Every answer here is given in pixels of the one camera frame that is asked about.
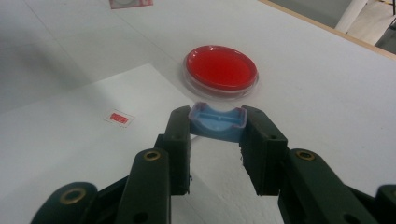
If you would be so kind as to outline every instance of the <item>petri dish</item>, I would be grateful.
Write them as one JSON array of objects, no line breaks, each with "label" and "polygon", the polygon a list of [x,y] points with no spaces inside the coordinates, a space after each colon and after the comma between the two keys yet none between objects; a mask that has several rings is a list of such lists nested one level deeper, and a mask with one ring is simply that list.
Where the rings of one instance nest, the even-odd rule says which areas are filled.
[{"label": "petri dish", "polygon": [[185,79],[189,86],[205,96],[238,98],[253,90],[259,73],[248,56],[223,46],[202,46],[185,59]]}]

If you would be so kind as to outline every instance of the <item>blue object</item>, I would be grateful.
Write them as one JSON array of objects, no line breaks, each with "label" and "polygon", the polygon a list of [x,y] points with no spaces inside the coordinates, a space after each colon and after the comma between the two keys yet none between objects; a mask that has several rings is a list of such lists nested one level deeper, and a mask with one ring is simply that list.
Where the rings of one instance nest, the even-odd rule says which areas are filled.
[{"label": "blue object", "polygon": [[189,114],[190,133],[228,142],[239,143],[247,124],[245,108],[217,111],[207,103],[196,103]]}]

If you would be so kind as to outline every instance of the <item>white paper sheet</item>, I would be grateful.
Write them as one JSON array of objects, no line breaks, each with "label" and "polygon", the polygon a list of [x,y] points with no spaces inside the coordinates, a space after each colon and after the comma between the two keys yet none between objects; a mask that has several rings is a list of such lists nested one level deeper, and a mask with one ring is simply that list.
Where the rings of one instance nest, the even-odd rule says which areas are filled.
[{"label": "white paper sheet", "polygon": [[[29,223],[53,191],[75,181],[102,189],[153,147],[172,110],[193,102],[151,65],[0,115],[0,223]],[[126,127],[109,122],[117,110]]]}]

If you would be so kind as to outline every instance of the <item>red round container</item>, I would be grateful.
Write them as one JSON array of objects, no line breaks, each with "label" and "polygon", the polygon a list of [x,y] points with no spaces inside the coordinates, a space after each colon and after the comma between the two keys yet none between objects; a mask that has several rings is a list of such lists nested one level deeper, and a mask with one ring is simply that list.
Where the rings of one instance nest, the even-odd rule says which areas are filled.
[{"label": "red round container", "polygon": [[185,77],[194,90],[206,96],[237,98],[251,92],[259,75],[245,54],[222,46],[202,46],[186,56]]}]

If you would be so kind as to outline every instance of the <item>red sticker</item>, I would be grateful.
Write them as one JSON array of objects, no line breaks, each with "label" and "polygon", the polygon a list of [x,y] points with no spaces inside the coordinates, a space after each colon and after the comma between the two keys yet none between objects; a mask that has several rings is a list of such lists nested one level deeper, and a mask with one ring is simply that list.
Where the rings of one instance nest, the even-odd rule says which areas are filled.
[{"label": "red sticker", "polygon": [[126,124],[126,122],[128,122],[128,120],[129,120],[129,119],[127,119],[119,114],[116,114],[116,113],[111,114],[110,119],[113,119],[116,122],[119,122],[122,124]]}]

